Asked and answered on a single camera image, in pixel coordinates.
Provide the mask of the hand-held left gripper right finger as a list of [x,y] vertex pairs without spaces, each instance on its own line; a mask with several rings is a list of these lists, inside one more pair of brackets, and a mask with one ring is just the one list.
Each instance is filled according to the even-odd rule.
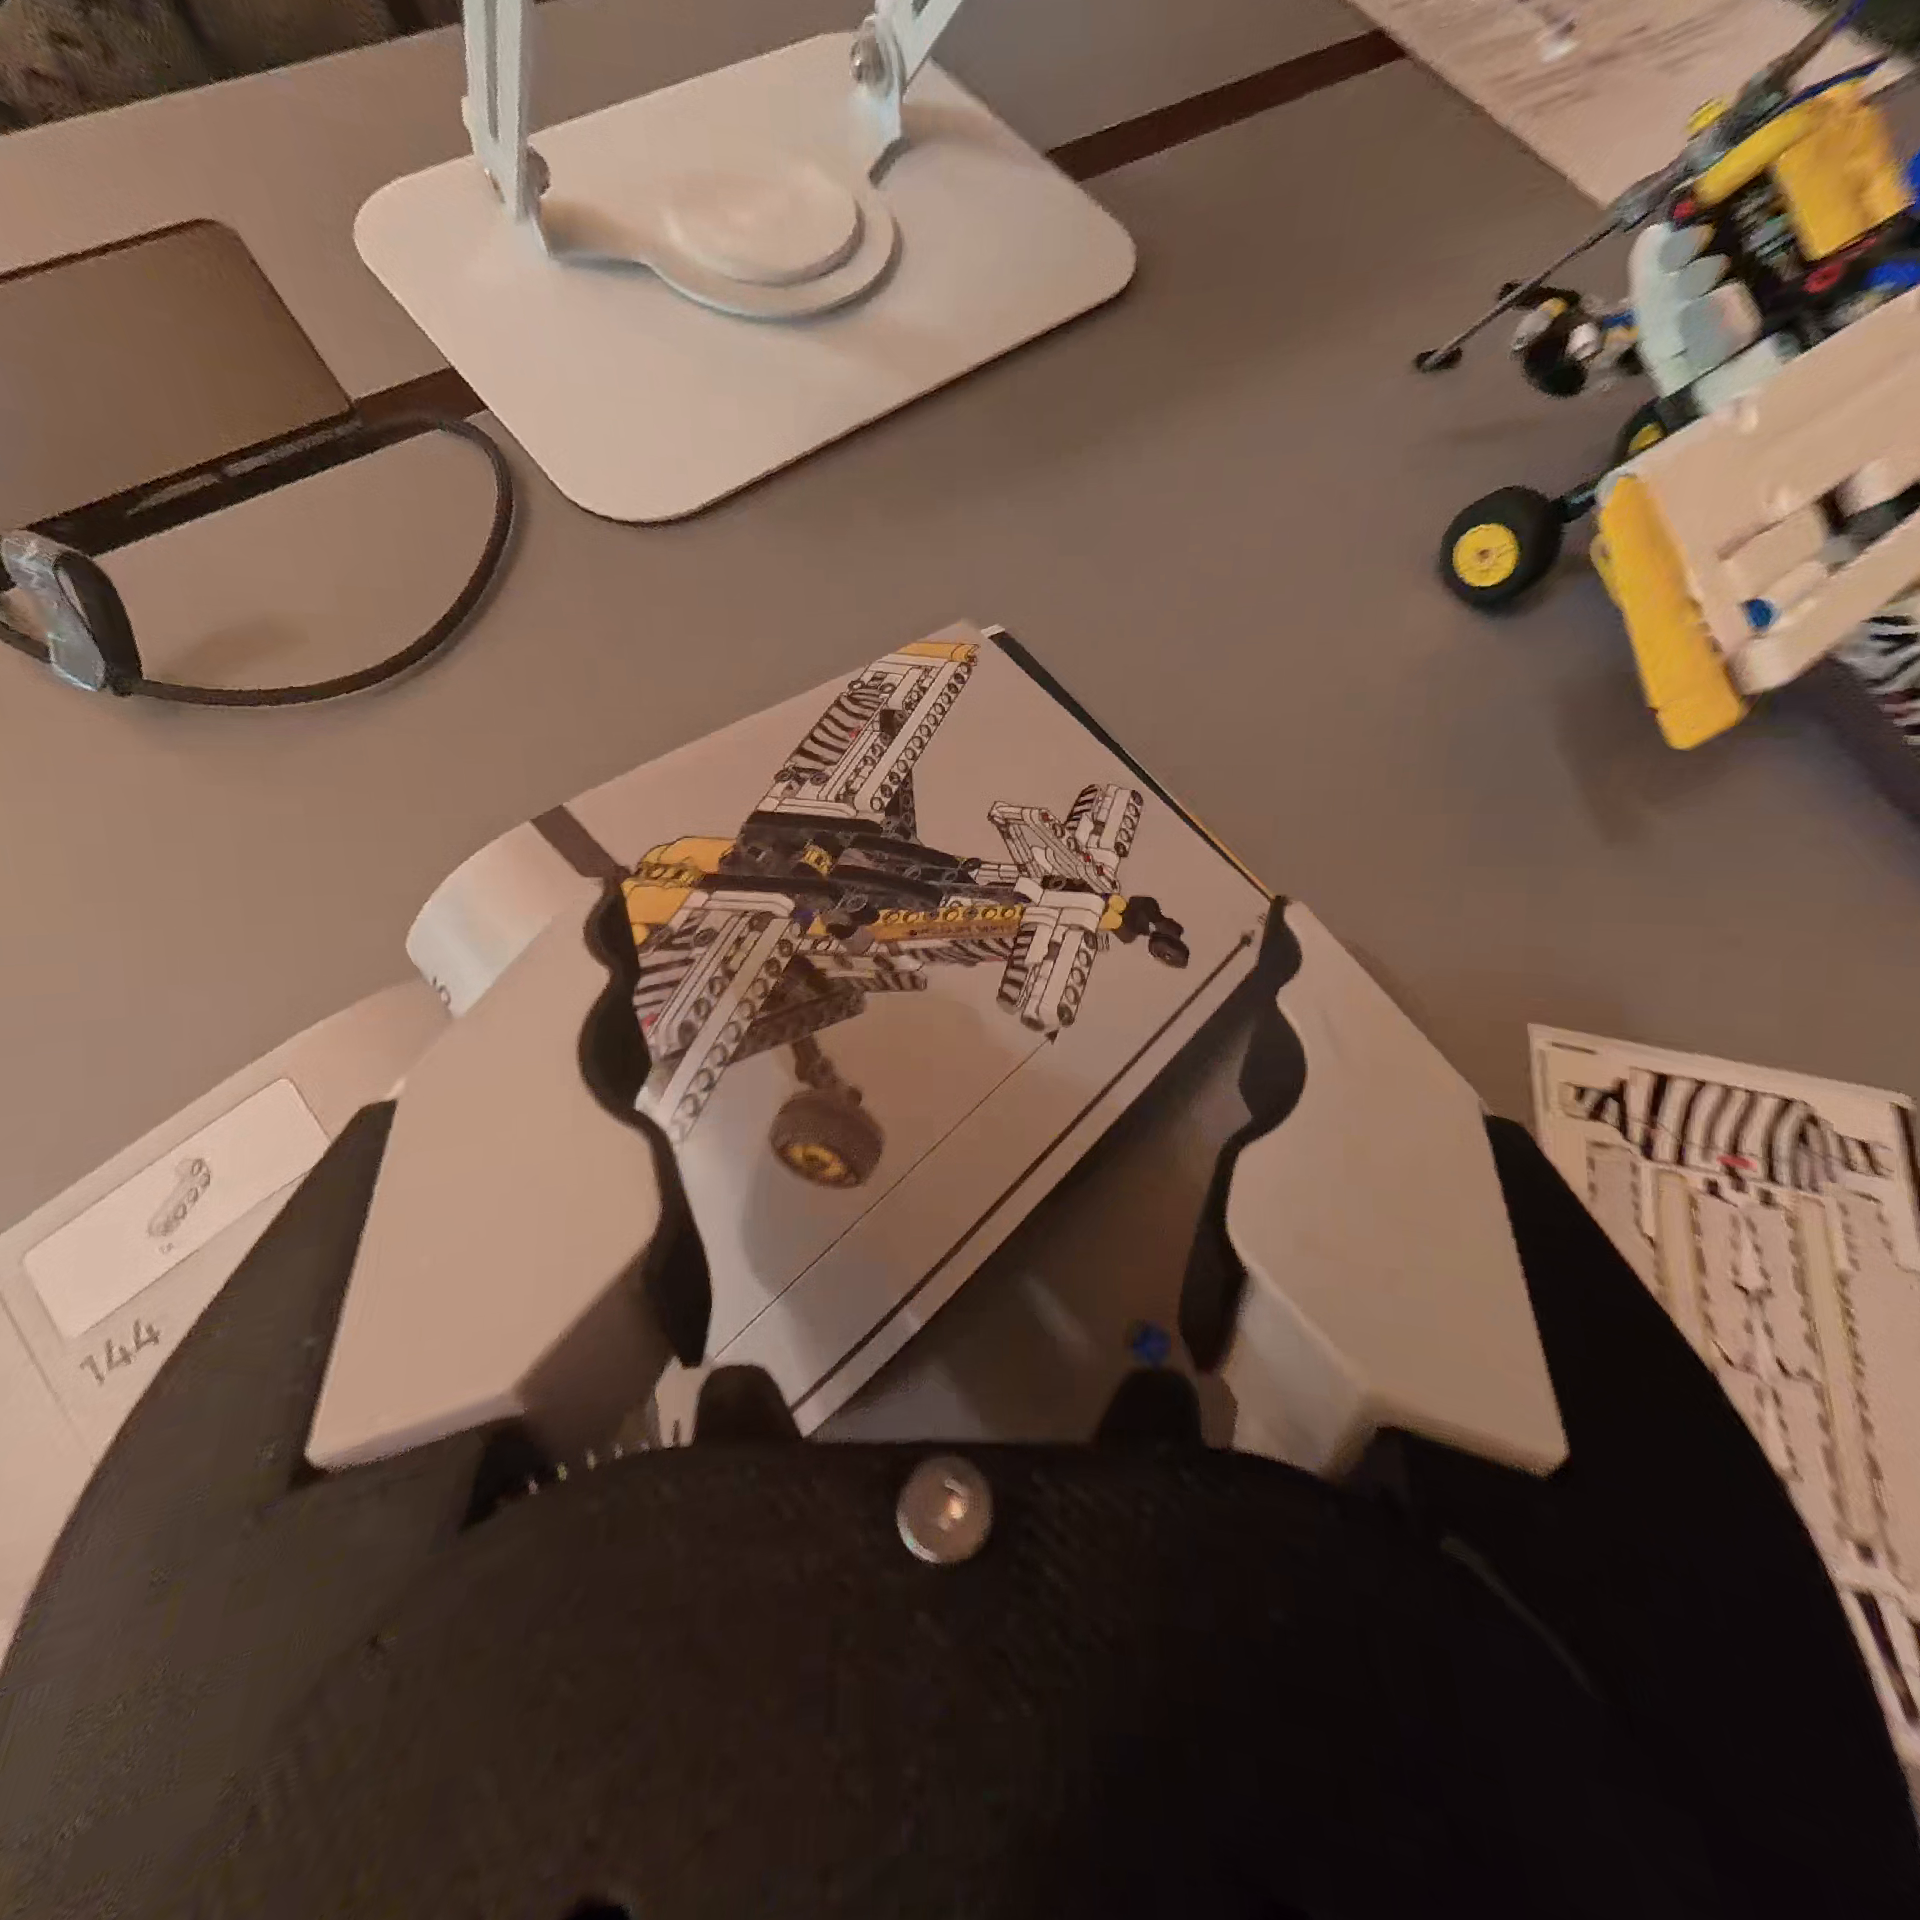
[[1488,1114],[1304,905],[1259,1004],[1179,1304],[1229,1449],[1350,1476],[1384,1433],[1529,1476],[1571,1452]]

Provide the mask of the zebra print sticker sheet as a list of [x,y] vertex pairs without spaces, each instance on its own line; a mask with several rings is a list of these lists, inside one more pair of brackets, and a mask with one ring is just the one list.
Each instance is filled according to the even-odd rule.
[[1916,1101],[1561,1027],[1534,1138],[1789,1491],[1918,1775]]

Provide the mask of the open instruction booklet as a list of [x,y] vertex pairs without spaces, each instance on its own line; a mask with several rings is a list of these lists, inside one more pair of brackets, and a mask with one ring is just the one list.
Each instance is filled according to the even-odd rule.
[[4,1655],[327,1153],[606,884],[712,1314],[705,1364],[584,1457],[657,1439],[715,1364],[818,1429],[1253,975],[1268,921],[997,629],[901,645],[502,832],[423,903],[403,981],[4,1210]]

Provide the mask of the zebra striped lego vehicle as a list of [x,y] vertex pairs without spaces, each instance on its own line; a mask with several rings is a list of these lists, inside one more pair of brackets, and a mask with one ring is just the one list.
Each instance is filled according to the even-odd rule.
[[1588,561],[1664,742],[1702,749],[1790,684],[1916,818],[1916,158],[1867,90],[1883,57],[1808,81],[1858,5],[1830,5],[1599,226],[1440,346],[1453,371],[1514,318],[1527,383],[1649,397],[1566,492],[1464,506],[1437,568],[1476,613],[1529,599],[1594,525]]

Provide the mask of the white metal bracket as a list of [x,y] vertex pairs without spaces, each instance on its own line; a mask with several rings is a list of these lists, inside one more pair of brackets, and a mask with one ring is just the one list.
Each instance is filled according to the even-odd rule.
[[475,160],[518,228],[538,228],[549,188],[531,144],[534,18],[531,2],[460,2],[462,125]]
[[854,129],[862,173],[880,183],[901,154],[905,98],[963,2],[874,2],[850,50]]

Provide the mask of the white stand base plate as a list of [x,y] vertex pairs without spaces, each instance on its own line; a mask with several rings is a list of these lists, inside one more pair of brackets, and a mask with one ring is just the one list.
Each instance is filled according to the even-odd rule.
[[664,525],[1119,298],[1139,248],[937,62],[880,151],[822,35],[544,129],[543,224],[480,158],[358,210],[372,276],[553,486]]

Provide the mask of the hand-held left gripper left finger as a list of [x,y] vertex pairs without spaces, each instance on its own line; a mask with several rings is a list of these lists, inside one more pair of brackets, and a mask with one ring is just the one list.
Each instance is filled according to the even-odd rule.
[[305,1454],[344,1472],[518,1429],[611,1447],[709,1359],[709,1250],[642,1092],[617,883],[556,917],[403,1078]]

